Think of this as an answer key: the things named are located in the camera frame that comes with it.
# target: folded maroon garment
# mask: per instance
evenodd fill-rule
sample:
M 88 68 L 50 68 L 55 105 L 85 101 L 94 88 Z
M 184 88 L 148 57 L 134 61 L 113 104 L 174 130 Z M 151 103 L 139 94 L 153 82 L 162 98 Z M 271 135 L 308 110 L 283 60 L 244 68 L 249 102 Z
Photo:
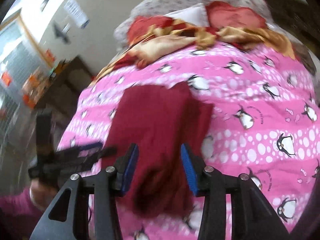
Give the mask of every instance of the folded maroon garment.
M 192 210 L 180 146 L 187 142 L 201 156 L 212 107 L 194 99 L 186 82 L 171 89 L 144 85 L 125 90 L 106 141 L 118 152 L 102 160 L 102 167 L 112 165 L 131 143 L 139 147 L 131 188 L 119 199 L 121 204 L 143 217 L 184 216 Z

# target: person's arm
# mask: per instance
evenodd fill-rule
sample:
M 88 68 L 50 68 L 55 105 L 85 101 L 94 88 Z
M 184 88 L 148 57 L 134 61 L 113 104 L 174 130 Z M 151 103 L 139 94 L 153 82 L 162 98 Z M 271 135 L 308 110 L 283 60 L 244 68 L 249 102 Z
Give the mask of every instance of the person's arm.
M 25 188 L 20 195 L 0 197 L 0 223 L 14 239 L 29 238 L 56 194 L 54 188 L 33 180 L 30 188 Z

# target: headboard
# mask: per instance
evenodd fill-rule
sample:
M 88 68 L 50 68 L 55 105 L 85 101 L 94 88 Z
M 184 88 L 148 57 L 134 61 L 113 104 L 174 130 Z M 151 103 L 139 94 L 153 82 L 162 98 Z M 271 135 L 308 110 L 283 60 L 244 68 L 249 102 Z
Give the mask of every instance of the headboard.
M 130 17 L 122 22 L 114 31 L 117 42 L 117 52 L 127 48 L 127 31 L 138 15 L 154 16 L 188 8 L 197 3 L 209 4 L 212 1 L 225 1 L 233 6 L 250 7 L 264 17 L 268 23 L 273 23 L 270 11 L 264 0 L 144 0 L 132 9 Z

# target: human hand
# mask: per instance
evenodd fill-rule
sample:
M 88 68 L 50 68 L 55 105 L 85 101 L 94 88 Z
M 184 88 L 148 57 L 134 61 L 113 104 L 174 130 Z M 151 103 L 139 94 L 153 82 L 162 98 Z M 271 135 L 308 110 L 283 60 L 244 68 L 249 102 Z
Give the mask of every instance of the human hand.
M 45 210 L 58 193 L 54 187 L 45 185 L 39 179 L 33 179 L 30 186 L 30 198 L 36 207 Z

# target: pink sleeve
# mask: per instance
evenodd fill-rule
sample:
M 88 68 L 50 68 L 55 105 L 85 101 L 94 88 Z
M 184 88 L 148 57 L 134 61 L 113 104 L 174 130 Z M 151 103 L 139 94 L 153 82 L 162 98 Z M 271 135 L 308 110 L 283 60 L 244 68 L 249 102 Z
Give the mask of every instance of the pink sleeve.
M 16 239 L 30 238 L 43 212 L 36 208 L 25 188 L 20 195 L 0 197 L 5 227 Z

